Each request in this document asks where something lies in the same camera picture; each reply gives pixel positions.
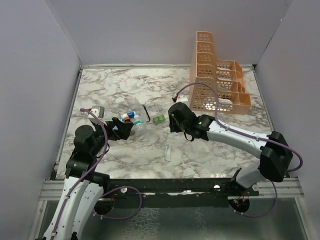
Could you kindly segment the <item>brown orange-cap medicine bottle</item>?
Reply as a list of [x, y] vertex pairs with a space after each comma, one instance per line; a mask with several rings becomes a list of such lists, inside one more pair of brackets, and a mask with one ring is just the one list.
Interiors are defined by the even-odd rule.
[[[129, 118], [129, 117], [125, 117], [124, 118], [124, 122], [125, 123], [132, 123], [132, 120]], [[133, 135], [135, 135], [136, 134], [136, 132], [135, 132], [135, 130], [134, 130], [134, 127], [132, 127], [131, 128], [131, 130], [130, 130], [130, 136], [133, 136]]]

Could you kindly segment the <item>white green-label bottle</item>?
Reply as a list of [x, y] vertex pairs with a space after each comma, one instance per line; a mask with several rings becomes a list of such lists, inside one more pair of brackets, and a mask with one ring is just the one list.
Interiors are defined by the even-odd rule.
[[141, 117], [136, 117], [134, 119], [134, 127], [137, 131], [143, 131], [146, 126], [146, 121], [143, 120]]

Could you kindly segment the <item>small blue-cap bottle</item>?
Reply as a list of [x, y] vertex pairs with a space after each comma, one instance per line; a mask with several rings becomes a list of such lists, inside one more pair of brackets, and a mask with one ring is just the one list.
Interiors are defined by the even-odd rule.
[[122, 114], [121, 119], [122, 120], [126, 120], [127, 118], [134, 119], [136, 115], [138, 115], [136, 111], [130, 111], [125, 114]]

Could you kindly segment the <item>clear first aid box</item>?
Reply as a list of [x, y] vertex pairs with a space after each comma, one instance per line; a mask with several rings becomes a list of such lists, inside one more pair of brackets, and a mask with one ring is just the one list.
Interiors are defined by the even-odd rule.
[[144, 134], [147, 130], [147, 123], [151, 120], [146, 108], [135, 97], [127, 97], [115, 104], [115, 112], [123, 123], [133, 123], [130, 131], [131, 137]]

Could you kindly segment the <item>small green box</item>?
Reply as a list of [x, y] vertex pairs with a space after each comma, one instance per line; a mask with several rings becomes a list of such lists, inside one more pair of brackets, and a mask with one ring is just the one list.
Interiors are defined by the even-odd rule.
[[155, 125], [158, 125], [160, 123], [163, 123], [165, 121], [165, 116], [163, 114], [161, 115], [157, 115], [155, 117], [152, 118], [152, 122], [155, 124]]

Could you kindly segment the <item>teal strip packet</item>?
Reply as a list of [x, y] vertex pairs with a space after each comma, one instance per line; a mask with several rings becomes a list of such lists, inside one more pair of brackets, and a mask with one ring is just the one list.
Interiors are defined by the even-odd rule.
[[172, 145], [168, 144], [165, 146], [165, 155], [164, 155], [165, 161], [171, 162], [171, 156], [172, 156]]

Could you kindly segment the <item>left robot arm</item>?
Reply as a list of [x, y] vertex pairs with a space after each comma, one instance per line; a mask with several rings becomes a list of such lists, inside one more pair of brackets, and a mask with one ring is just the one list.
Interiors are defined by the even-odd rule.
[[94, 117], [75, 130], [74, 149], [66, 163], [63, 191], [43, 240], [78, 240], [94, 207], [111, 190], [110, 177], [96, 172], [109, 141], [127, 140], [134, 124], [114, 117], [106, 123]]

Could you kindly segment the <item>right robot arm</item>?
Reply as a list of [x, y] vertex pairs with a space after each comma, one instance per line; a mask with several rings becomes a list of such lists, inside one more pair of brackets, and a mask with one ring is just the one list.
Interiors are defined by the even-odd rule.
[[245, 151], [259, 160], [235, 172], [229, 184], [234, 195], [242, 195], [258, 182], [270, 180], [280, 183], [285, 178], [293, 154], [281, 133], [249, 132], [218, 121], [214, 116], [197, 116], [182, 102], [173, 104], [168, 110], [168, 116], [172, 133], [182, 132], [185, 136], [190, 135], [192, 140], [223, 143]]

